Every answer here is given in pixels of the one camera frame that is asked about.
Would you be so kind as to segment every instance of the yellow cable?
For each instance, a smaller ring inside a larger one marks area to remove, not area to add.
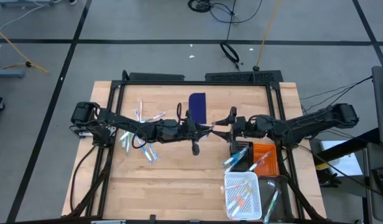
[[[266,37],[267,37],[267,34],[269,33],[270,26],[272,25],[274,17],[276,16],[276,12],[277,12],[277,9],[279,8],[279,5],[280,5],[280,0],[277,0],[276,7],[274,8],[273,13],[272,13],[272,18],[270,18],[269,24],[267,25],[267,28],[265,31],[264,39],[262,40],[261,51],[259,52],[258,62],[256,63],[257,66],[259,66],[259,62],[261,62],[261,57],[262,57],[262,53],[264,51],[264,45],[265,45]]]
[[[22,56],[22,57],[24,58],[24,60],[30,62],[31,65],[32,65],[33,67],[38,68],[39,70],[44,71],[45,73],[48,73],[48,71],[46,71],[46,69],[44,69],[44,68],[42,68],[42,67],[40,67],[40,66],[34,64],[33,62],[31,62],[31,60],[28,59],[28,58],[27,58],[27,57],[26,57],[26,56],[25,56],[19,49],[17,49],[17,47],[16,47],[14,44],[12,44],[12,42],[11,42],[11,41],[10,41],[4,34],[2,34],[1,31],[0,31],[0,36],[3,37],[3,39],[5,39],[6,42],[7,42],[8,44],[10,44],[10,45],[16,50],[16,52],[19,53],[19,55]]]
[[[24,65],[25,65],[25,63],[17,63],[17,64],[14,64],[14,65],[7,65],[7,66],[3,67],[2,69],[18,67],[18,66],[24,66]]]

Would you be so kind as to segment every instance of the desk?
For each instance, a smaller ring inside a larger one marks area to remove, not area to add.
[[[110,84],[111,82],[95,82],[91,101],[105,106]],[[301,116],[296,84],[281,83],[280,87],[287,119]],[[237,107],[238,114],[247,118],[254,114],[269,114],[266,90],[261,86],[126,85],[121,115],[133,118],[134,109],[139,108],[139,102],[142,100],[143,117],[153,117],[159,112],[166,111],[164,118],[176,118],[178,102],[182,103],[182,116],[184,116],[188,109],[188,97],[192,93],[206,93],[208,123],[227,117],[231,106]],[[274,91],[272,95],[278,116]],[[240,140],[272,143],[267,138]],[[301,144],[309,147],[307,141]],[[192,144],[188,141],[157,143],[153,146],[160,160],[149,164],[141,150],[130,149],[129,156],[126,156],[121,144],[116,144],[104,219],[146,220],[150,214],[155,214],[158,220],[229,220],[223,210],[224,195],[219,189],[223,185],[224,178],[221,163],[229,157],[229,146],[224,140],[210,135],[200,141],[198,156],[192,155]],[[90,148],[91,138],[80,140],[74,167]],[[82,163],[77,173],[75,205],[90,187],[96,152],[97,150]],[[293,156],[300,190],[316,211],[326,217],[312,155],[305,149],[294,149]],[[70,186],[63,214],[70,213],[69,198]],[[292,213],[297,217],[292,192],[290,198]],[[97,204],[94,204],[92,214],[96,214]]]

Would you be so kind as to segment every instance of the white cable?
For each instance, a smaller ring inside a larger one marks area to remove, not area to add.
[[[38,7],[34,8],[34,9],[31,9],[30,11],[28,11],[28,12],[25,13],[23,16],[20,16],[20,17],[17,18],[17,19],[14,19],[14,20],[12,20],[12,21],[9,21],[9,22],[5,23],[4,25],[2,25],[2,26],[0,27],[0,31],[1,31],[4,27],[6,27],[7,25],[9,25],[9,24],[11,24],[11,23],[13,23],[13,22],[16,22],[16,21],[18,21],[19,19],[23,19],[23,17],[25,17],[26,15],[30,14],[31,12],[33,12],[33,11],[35,11],[35,10],[37,10],[37,9],[40,9],[40,8],[44,7],[43,5],[41,5],[41,4],[39,4],[39,3],[36,3],[35,1],[33,1],[33,2],[34,2],[36,5],[38,5]]]

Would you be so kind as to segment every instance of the floor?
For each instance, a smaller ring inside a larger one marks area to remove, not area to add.
[[[217,2],[233,5],[232,0]],[[248,18],[258,3],[237,1],[235,12]],[[253,19],[231,26],[229,40],[243,63],[241,71],[256,64],[274,7],[275,1],[263,0]],[[27,10],[0,7],[0,27]],[[217,9],[213,13],[229,19]],[[123,69],[184,74],[186,80],[235,72],[218,45],[228,29],[209,12],[191,11],[186,0],[78,0],[75,6],[64,0],[5,27],[2,31],[19,50],[49,73],[30,68],[22,79],[0,79],[6,104],[0,114],[0,222],[7,220],[30,156],[38,152],[28,187],[22,188],[24,198],[16,198],[20,207],[12,210],[17,216],[11,218],[60,216],[78,146],[68,130],[70,116],[77,102],[89,100],[95,81],[118,79]],[[297,83],[301,98],[358,82],[383,61],[383,0],[282,1],[267,40],[261,70],[281,70],[286,82]],[[23,59],[0,38],[0,67],[19,62]],[[325,98],[302,104],[308,108]],[[346,133],[358,135],[377,126],[373,99],[372,83],[365,82],[339,100],[352,104],[360,117]],[[331,133],[319,138],[342,139]],[[333,189],[322,193],[328,218],[362,218],[360,198]]]

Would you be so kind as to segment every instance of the gray floor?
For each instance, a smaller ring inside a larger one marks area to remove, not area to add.
[[[66,1],[42,8],[3,32],[10,39],[72,39],[86,1],[70,7]],[[223,0],[231,7],[232,0]],[[377,40],[383,41],[383,0],[359,1]],[[240,19],[251,15],[257,1],[237,1]],[[264,0],[257,16],[232,26],[233,40],[261,40],[275,1]],[[0,26],[27,9],[0,7]],[[221,11],[218,18],[226,19]],[[199,14],[179,0],[93,0],[80,39],[225,39],[228,25],[209,13]],[[369,41],[350,0],[282,1],[269,40]],[[0,67],[23,62],[8,44],[0,44]],[[0,96],[6,109],[0,115],[0,222],[6,221],[35,140],[52,97],[70,44],[16,44],[44,74],[27,69],[23,79],[0,79]],[[234,45],[242,71],[256,63],[260,45]],[[357,82],[379,65],[371,46],[266,45],[261,69],[282,71],[286,82],[296,82],[300,97]],[[117,79],[121,71],[184,74],[186,80],[204,80],[205,73],[235,72],[216,44],[110,45],[78,44],[48,127],[39,159],[17,221],[60,216],[73,167],[77,138],[68,130],[79,101],[88,101],[96,80]],[[339,102],[350,103],[360,123],[345,132],[358,135],[377,126],[372,83],[351,90]],[[325,97],[304,100],[305,108]],[[322,139],[342,139],[329,133]],[[333,189],[323,189],[328,217],[339,222],[362,218],[361,199]]]

